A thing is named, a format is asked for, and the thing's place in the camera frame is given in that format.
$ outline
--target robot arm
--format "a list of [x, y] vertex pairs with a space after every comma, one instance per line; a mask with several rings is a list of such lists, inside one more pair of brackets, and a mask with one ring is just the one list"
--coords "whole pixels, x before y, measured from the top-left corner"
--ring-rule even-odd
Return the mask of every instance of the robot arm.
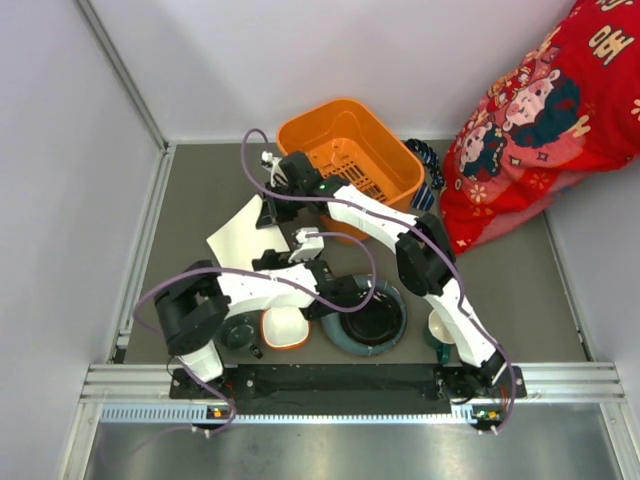
[[[330, 197], [357, 205], [358, 208], [337, 202], [314, 202], [321, 213], [357, 228], [393, 251], [402, 283], [436, 310], [455, 340], [460, 360], [477, 369], [485, 382], [491, 385], [496, 382], [506, 368], [505, 360], [473, 325], [472, 321], [475, 321], [482, 328], [466, 298], [462, 306], [469, 316], [459, 310], [460, 288], [449, 268], [409, 228], [375, 215], [395, 218], [416, 227], [454, 262], [455, 257], [446, 233], [437, 217], [429, 213], [417, 217], [398, 212], [366, 196], [343, 178], [330, 176], [325, 179], [301, 152], [292, 153], [283, 159], [263, 157], [263, 165], [268, 163], [277, 169], [280, 179], [277, 184], [272, 182], [267, 186], [270, 190], [285, 195]], [[286, 221], [294, 216], [292, 209], [301, 208], [302, 204], [296, 203], [294, 206], [292, 203], [265, 198], [258, 226]], [[284, 218], [281, 218], [280, 212], [283, 212]]]
[[[272, 168], [277, 166], [277, 175], [272, 175], [267, 188], [275, 193], [330, 197], [356, 205], [314, 202], [312, 199], [308, 202], [321, 213], [363, 231], [392, 250], [402, 283], [436, 310], [453, 336], [463, 364], [482, 384], [496, 383], [506, 368], [505, 359], [473, 325], [472, 321], [478, 326], [480, 322], [466, 298], [463, 308], [469, 316], [458, 309], [460, 289], [447, 265], [410, 228], [376, 215], [395, 218], [415, 227], [435, 242], [453, 262], [455, 258], [447, 236], [435, 216], [427, 213], [417, 217], [400, 213], [367, 197], [340, 177], [324, 179], [301, 152], [281, 160], [270, 160]], [[304, 206], [303, 202], [265, 196], [257, 226], [291, 220]], [[352, 295], [359, 290], [352, 277], [336, 279], [325, 262], [314, 260], [322, 249], [321, 244], [301, 243], [293, 253], [265, 252], [262, 258], [254, 260], [254, 270], [258, 272], [253, 274], [195, 275], [156, 295], [155, 306], [169, 354], [179, 356], [201, 380], [215, 379], [222, 375], [224, 367], [212, 338], [225, 318], [283, 306], [300, 308], [309, 320], [329, 312], [327, 306], [286, 281], [302, 285], [334, 304], [341, 304], [342, 295]], [[300, 261], [302, 263], [292, 266], [292, 263]], [[190, 269], [202, 267], [211, 267], [211, 263], [199, 262]], [[254, 278], [252, 275], [256, 274], [262, 277]]]
[[[313, 239], [310, 244], [317, 249]], [[253, 275], [194, 272], [194, 276], [158, 293], [155, 307], [169, 355], [179, 357], [200, 380], [208, 382], [224, 371], [212, 339], [226, 318], [274, 307], [299, 308], [309, 320], [326, 314], [328, 307], [291, 284], [337, 304], [343, 295], [359, 291], [353, 277], [336, 279], [324, 261], [308, 260], [293, 266], [288, 259], [284, 262], [286, 268], [280, 264], [277, 270]], [[210, 261], [201, 261], [187, 271], [200, 269], [216, 270]]]

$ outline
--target metal frame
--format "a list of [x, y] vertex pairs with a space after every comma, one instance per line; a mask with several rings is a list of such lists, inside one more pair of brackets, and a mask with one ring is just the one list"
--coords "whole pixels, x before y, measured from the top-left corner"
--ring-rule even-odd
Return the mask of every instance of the metal frame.
[[158, 124], [153, 118], [153, 115], [151, 115], [151, 111], [147, 107], [142, 95], [140, 95], [138, 87], [133, 81], [133, 78], [131, 78], [131, 74], [127, 70], [118, 50], [104, 28], [104, 25], [100, 20], [100, 16], [92, 5], [91, 0], [73, 0], [73, 3], [78, 7], [83, 20], [87, 24], [87, 27], [91, 31], [96, 42], [98, 42], [98, 46], [107, 58], [109, 65], [111, 65], [111, 68], [118, 78], [120, 85], [124, 89], [127, 98], [131, 102], [133, 109], [140, 117], [144, 127], [149, 132], [149, 135], [160, 150], [166, 150], [168, 142], [165, 140], [164, 135], [160, 131], [160, 127], [158, 127]]
[[[604, 421], [611, 437], [613, 451], [625, 479], [639, 478], [640, 456], [634, 438], [631, 413], [618, 372], [613, 363], [524, 363], [522, 368], [529, 396], [516, 401], [516, 408], [527, 404], [595, 403], [601, 405]], [[175, 365], [169, 365], [172, 372]], [[60, 478], [83, 478], [98, 420], [137, 422], [154, 421], [144, 418], [144, 411], [158, 415], [191, 412], [198, 415], [200, 407], [221, 407], [221, 400], [173, 400], [169, 398], [172, 378], [164, 365], [91, 365], [80, 395], [74, 429], [67, 446], [65, 464]], [[453, 408], [447, 415], [377, 415], [359, 416], [287, 416], [240, 415], [240, 423], [257, 424], [452, 424], [465, 423], [465, 409]], [[183, 420], [189, 422], [187, 415]]]
[[147, 206], [137, 234], [136, 249], [129, 265], [129, 275], [120, 295], [120, 308], [117, 318], [118, 328], [110, 350], [110, 358], [113, 358], [116, 349], [126, 349], [129, 345], [129, 336], [133, 326], [131, 310], [142, 291], [142, 282], [147, 269], [164, 194], [169, 183], [169, 174], [171, 173], [175, 150], [175, 146], [170, 145], [156, 167], [153, 184], [147, 198]]

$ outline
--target gray floor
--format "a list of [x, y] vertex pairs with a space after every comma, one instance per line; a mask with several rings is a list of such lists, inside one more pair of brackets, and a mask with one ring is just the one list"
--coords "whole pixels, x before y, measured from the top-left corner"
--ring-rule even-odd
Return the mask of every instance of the gray floor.
[[208, 441], [170, 433], [130, 457], [165, 428], [100, 424], [85, 478], [622, 478], [597, 405], [522, 405], [497, 437], [478, 437], [466, 425], [239, 425]]
[[[430, 142], [441, 154], [448, 141]], [[189, 145], [177, 148], [144, 279], [143, 291], [183, 271], [196, 260], [213, 258], [205, 239], [222, 226], [255, 193], [239, 165], [238, 145]], [[259, 178], [260, 145], [250, 158]], [[422, 341], [430, 307], [400, 284], [393, 255], [377, 242], [374, 251], [382, 278], [396, 285], [408, 307], [409, 325], [402, 341], [389, 352], [360, 358], [333, 346], [314, 325], [304, 347], [280, 352], [264, 347], [262, 362], [270, 363], [408, 363], [435, 362]], [[338, 275], [366, 273], [366, 257], [357, 247], [326, 242], [323, 258]], [[585, 359], [564, 294], [542, 217], [490, 244], [462, 256], [457, 263], [469, 300], [478, 316], [517, 362], [562, 362]], [[157, 325], [148, 305], [142, 317]], [[227, 362], [249, 363], [248, 354], [223, 352]], [[167, 360], [163, 342], [134, 325], [126, 354], [128, 363]]]

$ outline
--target white wall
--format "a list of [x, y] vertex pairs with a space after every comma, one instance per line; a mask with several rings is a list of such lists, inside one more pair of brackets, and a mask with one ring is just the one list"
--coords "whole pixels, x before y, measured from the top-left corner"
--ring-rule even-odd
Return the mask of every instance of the white wall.
[[450, 138], [573, 0], [92, 0], [166, 137], [274, 135], [336, 96]]
[[70, 0], [0, 13], [0, 477], [57, 474], [158, 152]]
[[613, 360], [640, 425], [640, 159], [586, 180], [548, 211], [578, 314]]

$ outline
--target cartoon print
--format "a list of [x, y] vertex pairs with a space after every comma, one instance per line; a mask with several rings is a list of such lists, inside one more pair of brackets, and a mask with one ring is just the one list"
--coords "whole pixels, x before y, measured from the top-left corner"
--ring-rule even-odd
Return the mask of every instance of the cartoon print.
[[502, 130], [492, 122], [479, 125], [466, 134], [460, 144], [460, 172], [478, 182], [488, 182], [500, 173], [500, 160], [507, 140]]
[[560, 70], [551, 70], [518, 91], [506, 108], [502, 130], [520, 147], [553, 143], [578, 121], [580, 89]]
[[487, 112], [497, 112], [511, 102], [531, 80], [535, 66], [535, 58], [528, 61], [525, 59], [522, 65], [495, 82], [487, 92], [489, 96]]

